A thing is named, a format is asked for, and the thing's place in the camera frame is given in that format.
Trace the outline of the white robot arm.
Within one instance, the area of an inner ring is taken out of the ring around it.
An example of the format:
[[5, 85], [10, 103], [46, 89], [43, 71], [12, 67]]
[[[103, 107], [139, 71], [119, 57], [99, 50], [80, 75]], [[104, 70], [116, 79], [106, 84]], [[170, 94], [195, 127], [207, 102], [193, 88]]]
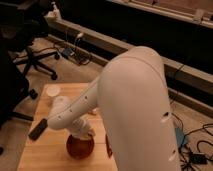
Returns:
[[82, 93], [54, 99], [47, 119], [53, 130], [71, 130], [99, 109], [118, 171], [181, 171], [164, 64], [146, 46], [112, 59]]

